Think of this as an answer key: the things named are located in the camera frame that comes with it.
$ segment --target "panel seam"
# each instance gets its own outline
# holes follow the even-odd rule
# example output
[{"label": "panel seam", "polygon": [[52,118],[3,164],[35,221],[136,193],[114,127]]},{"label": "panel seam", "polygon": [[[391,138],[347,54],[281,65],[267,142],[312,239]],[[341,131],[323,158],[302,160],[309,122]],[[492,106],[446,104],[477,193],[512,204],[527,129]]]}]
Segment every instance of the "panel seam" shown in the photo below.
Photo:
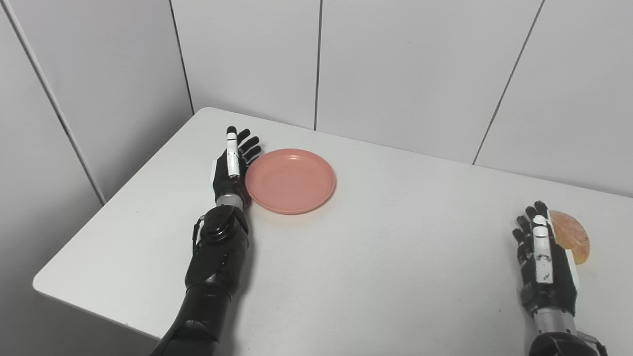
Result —
[{"label": "panel seam", "polygon": [[315,121],[313,130],[317,130],[317,113],[318,113],[318,81],[321,67],[321,24],[323,22],[323,0],[320,0],[318,10],[318,40],[316,45],[316,85],[315,85]]},{"label": "panel seam", "polygon": [[486,137],[488,136],[488,132],[490,131],[490,128],[492,127],[492,123],[494,122],[494,119],[497,117],[497,113],[499,112],[499,108],[501,107],[501,102],[504,96],[506,95],[508,86],[510,86],[510,81],[512,80],[512,77],[514,76],[515,70],[517,70],[518,62],[521,60],[521,56],[523,55],[523,51],[525,50],[527,41],[530,39],[530,36],[532,35],[532,30],[534,30],[534,25],[536,25],[536,20],[539,18],[539,15],[541,14],[541,9],[543,9],[544,4],[545,4],[545,0],[542,0],[541,5],[539,6],[539,9],[536,11],[536,16],[534,17],[534,20],[532,21],[530,30],[527,32],[527,36],[525,37],[523,46],[521,47],[521,50],[518,53],[517,60],[515,61],[514,66],[512,67],[512,71],[510,72],[510,76],[508,77],[508,81],[506,82],[506,86],[503,88],[503,92],[501,92],[501,97],[499,98],[499,101],[497,102],[497,106],[495,107],[494,112],[492,113],[492,118],[490,119],[490,122],[488,123],[488,127],[486,128],[486,133],[484,134],[484,137],[482,138],[481,143],[479,144],[479,149],[477,149],[477,154],[475,154],[475,159],[473,159],[473,163],[472,163],[473,165],[475,165],[475,163],[477,162],[479,153],[481,152],[482,147],[484,147],[484,141],[486,141]]},{"label": "panel seam", "polygon": [[101,188],[97,184],[94,178],[94,175],[92,174],[90,167],[88,166],[88,163],[86,162],[85,156],[82,153],[82,150],[77,143],[77,139],[75,135],[73,134],[72,130],[70,129],[70,126],[68,125],[68,121],[66,120],[63,112],[61,111],[60,104],[57,101],[57,98],[55,97],[53,90],[51,89],[50,83],[48,82],[48,80],[46,79],[46,76],[44,75],[42,67],[40,66],[39,62],[37,61],[37,58],[35,57],[33,49],[28,43],[26,35],[24,34],[22,27],[20,26],[20,23],[15,15],[15,12],[13,11],[13,8],[9,4],[8,0],[0,0],[0,4],[2,4],[3,10],[6,13],[7,18],[9,19],[11,26],[13,27],[13,31],[15,32],[18,40],[20,41],[20,45],[22,46],[22,49],[27,55],[28,61],[31,64],[31,67],[33,68],[33,71],[35,72],[35,75],[37,76],[37,79],[44,90],[44,94],[46,94],[48,101],[53,107],[53,111],[55,112],[55,115],[57,116],[57,119],[60,122],[62,129],[64,130],[64,133],[66,134],[68,140],[70,141],[70,145],[72,146],[75,152],[75,155],[79,159],[79,163],[81,164],[84,170],[84,173],[88,177],[88,181],[90,182],[92,189],[97,195],[97,198],[99,199],[99,202],[101,203],[101,206],[105,205],[106,198],[103,195]]},{"label": "panel seam", "polygon": [[187,69],[185,68],[185,58],[182,56],[182,46],[180,45],[180,35],[178,35],[178,25],[176,25],[176,15],[173,12],[172,0],[169,0],[169,9],[172,12],[173,29],[176,32],[176,43],[178,44],[178,54],[180,55],[180,62],[182,64],[182,73],[185,76],[185,86],[187,86],[187,95],[189,96],[189,105],[191,105],[191,115],[194,111],[194,101],[191,98],[191,88],[189,87],[189,78],[187,76]]}]

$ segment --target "robotic arm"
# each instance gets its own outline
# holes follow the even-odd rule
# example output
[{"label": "robotic arm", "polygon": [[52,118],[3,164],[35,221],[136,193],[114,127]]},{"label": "robotic arm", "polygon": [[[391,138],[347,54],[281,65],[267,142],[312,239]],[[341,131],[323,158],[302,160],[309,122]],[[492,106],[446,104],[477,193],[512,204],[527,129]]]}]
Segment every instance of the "robotic arm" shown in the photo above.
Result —
[{"label": "robotic arm", "polygon": [[596,338],[576,330],[573,256],[556,243],[547,206],[537,201],[525,213],[527,218],[517,218],[521,229],[515,229],[512,235],[518,242],[523,279],[521,302],[539,333],[529,355],[607,356],[606,348]]},{"label": "robotic arm", "polygon": [[250,201],[244,175],[261,152],[257,136],[240,146],[250,131],[236,132],[232,126],[227,130],[229,148],[216,163],[216,207],[194,225],[185,299],[151,356],[212,356],[218,349],[224,318],[239,289],[249,246],[248,224],[242,212]]}]

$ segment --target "pink plate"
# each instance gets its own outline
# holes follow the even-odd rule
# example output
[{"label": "pink plate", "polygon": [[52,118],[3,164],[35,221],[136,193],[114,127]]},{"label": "pink plate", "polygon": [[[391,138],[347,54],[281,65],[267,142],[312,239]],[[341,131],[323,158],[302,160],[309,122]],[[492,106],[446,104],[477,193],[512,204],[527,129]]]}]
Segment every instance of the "pink plate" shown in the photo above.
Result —
[{"label": "pink plate", "polygon": [[257,204],[281,214],[309,212],[334,192],[336,177],[320,156],[303,149],[278,149],[248,168],[246,189]]}]

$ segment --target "white table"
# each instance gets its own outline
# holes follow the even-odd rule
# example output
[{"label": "white table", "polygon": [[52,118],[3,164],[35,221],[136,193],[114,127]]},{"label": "white table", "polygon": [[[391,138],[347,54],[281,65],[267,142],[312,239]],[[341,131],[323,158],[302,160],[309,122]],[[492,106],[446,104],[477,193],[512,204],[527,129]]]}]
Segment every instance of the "white table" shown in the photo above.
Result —
[{"label": "white table", "polygon": [[192,225],[213,206],[211,161],[228,125],[249,127],[265,151],[321,155],[337,188],[303,215],[250,208],[249,262],[222,355],[523,355],[533,327],[510,232],[537,199],[591,238],[577,327],[630,354],[632,199],[212,108],[77,233],[35,289],[162,336],[184,296]]}]

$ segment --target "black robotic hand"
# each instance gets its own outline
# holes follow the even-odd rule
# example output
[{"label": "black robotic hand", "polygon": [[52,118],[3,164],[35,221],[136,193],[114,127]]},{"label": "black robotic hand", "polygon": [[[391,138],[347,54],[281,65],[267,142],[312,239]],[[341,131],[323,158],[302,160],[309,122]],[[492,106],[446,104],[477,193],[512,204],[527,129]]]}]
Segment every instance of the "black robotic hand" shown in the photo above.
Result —
[{"label": "black robotic hand", "polygon": [[521,303],[534,318],[539,335],[530,356],[600,356],[606,349],[594,337],[576,330],[573,317],[578,294],[572,269],[573,256],[556,243],[549,210],[542,201],[525,209],[512,231],[518,242],[523,288]]},{"label": "black robotic hand", "polygon": [[226,150],[218,157],[215,166],[215,176],[213,177],[213,190],[215,191],[216,201],[218,201],[221,196],[237,195],[241,198],[244,206],[250,202],[251,197],[248,195],[246,187],[244,186],[244,177],[248,167],[261,153],[259,137],[253,136],[246,142],[243,142],[250,135],[251,131],[249,129],[244,129],[237,135],[240,175],[229,176]]},{"label": "black robotic hand", "polygon": [[193,254],[185,275],[184,301],[151,356],[214,356],[218,350],[227,310],[239,289],[249,247],[249,228],[243,209],[250,197],[244,176],[261,153],[260,139],[256,136],[242,144],[250,136],[250,130],[240,132],[237,137],[236,132],[235,127],[227,131],[227,139],[230,137],[232,141],[227,140],[231,169],[227,164],[227,151],[216,163],[213,179],[216,207],[194,225]]}]

